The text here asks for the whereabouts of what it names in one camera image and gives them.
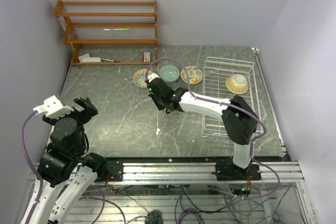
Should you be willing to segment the red white card box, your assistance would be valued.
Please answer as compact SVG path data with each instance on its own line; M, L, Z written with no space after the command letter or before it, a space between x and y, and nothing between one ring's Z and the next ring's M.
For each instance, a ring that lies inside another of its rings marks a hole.
M143 53L143 62L151 62L151 53L150 52L144 52Z

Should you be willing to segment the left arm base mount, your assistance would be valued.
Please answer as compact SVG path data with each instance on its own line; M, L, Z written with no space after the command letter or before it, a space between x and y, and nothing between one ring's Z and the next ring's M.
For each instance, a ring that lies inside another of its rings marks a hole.
M123 180L123 164L116 159L107 159L98 169L97 181L121 182Z

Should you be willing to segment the red white small box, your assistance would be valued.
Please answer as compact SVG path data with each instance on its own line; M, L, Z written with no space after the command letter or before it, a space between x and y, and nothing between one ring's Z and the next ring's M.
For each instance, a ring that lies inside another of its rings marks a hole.
M77 58L77 62L78 62L78 63L81 63L81 62L83 62L83 59L85 59L85 58L91 58L91 54L90 54L90 53L86 53L86 54L84 54L84 55L79 56L79 57Z

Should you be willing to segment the yellow sun blue rim bowl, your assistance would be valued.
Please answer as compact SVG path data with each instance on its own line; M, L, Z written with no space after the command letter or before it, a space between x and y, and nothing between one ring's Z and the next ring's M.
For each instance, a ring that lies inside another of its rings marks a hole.
M242 74L234 74L226 79L226 87L234 94L244 94L248 91L248 81Z

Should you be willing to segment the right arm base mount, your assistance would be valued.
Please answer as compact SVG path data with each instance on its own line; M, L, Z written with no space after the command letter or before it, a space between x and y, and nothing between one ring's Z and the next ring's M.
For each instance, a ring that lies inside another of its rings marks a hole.
M250 163L247 168L240 168L233 163L217 163L211 172L218 181L261 180L259 165Z

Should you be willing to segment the blue orange floral bowl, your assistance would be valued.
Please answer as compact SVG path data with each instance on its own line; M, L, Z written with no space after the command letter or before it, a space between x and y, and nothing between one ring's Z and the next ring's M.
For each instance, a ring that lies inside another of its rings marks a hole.
M147 83L145 81L145 74L147 69L137 70L133 75L133 83L139 88L147 88Z

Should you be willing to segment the green white pen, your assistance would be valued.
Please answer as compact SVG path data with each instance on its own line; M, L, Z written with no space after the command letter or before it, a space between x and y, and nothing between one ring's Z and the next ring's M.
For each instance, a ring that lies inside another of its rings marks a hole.
M103 31L129 31L130 28L104 28Z

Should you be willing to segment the white case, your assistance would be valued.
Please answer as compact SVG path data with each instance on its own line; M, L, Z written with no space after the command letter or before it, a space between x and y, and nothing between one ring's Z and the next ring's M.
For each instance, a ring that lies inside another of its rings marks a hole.
M81 59L81 63L102 63L100 57L85 57Z

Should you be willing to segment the light teal bowl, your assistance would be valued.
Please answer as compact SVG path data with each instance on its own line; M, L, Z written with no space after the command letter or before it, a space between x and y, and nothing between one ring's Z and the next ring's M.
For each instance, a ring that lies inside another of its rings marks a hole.
M180 71L175 66L167 65L159 70L159 76L166 83L175 83L180 77Z

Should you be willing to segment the wooden shelf rack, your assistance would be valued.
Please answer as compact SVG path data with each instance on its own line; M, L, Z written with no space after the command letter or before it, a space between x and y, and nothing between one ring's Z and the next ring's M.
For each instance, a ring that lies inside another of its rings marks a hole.
M134 6L134 7L152 7L152 12L140 13L140 12L69 12L66 10L66 6ZM159 46L158 46L158 21L157 21L158 2L153 0L151 2L65 2L58 0L54 7L54 16L56 18L63 18L65 21L65 32L63 36L63 42L65 44L72 45L72 66L108 66L108 65L131 65L131 62L80 62L79 51L82 45L153 45L155 47L155 59L159 58ZM73 23L72 17L143 17L153 18L153 22L147 23ZM75 34L75 28L154 28L153 39L80 39Z

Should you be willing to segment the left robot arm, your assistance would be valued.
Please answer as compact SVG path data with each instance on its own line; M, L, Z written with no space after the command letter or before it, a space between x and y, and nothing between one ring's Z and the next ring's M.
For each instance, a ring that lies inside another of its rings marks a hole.
M30 159L20 131L22 150L28 166L36 176L35 187L22 223L64 223L73 204L95 181L107 175L106 158L89 153L89 140L84 124L98 114L89 98L75 98L82 109L65 105L53 95L29 115L41 114L42 120L53 126L50 143L38 166Z

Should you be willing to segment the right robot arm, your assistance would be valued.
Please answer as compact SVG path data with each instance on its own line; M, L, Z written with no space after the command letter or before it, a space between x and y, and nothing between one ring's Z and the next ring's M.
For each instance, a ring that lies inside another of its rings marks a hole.
M250 173L251 141L258 117L247 102L236 95L232 99L215 99L191 93L188 89L173 90L158 75L146 78L149 96L159 110L193 112L222 121L226 134L234 143L232 175L244 179Z

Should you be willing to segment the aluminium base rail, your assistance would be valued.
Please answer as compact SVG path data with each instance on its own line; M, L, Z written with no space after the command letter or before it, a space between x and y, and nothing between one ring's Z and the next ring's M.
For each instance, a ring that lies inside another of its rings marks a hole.
M250 170L251 182L299 183L304 176L298 162L263 162ZM216 163L122 163L109 172L111 185L245 184L246 178L229 179Z

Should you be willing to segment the pink white pen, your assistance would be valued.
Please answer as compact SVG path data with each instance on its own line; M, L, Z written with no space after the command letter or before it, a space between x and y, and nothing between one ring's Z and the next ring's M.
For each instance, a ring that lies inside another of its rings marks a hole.
M107 58L101 58L102 61L107 61L107 62L112 62L112 63L121 63L120 61L117 60L111 60L111 59L107 59Z

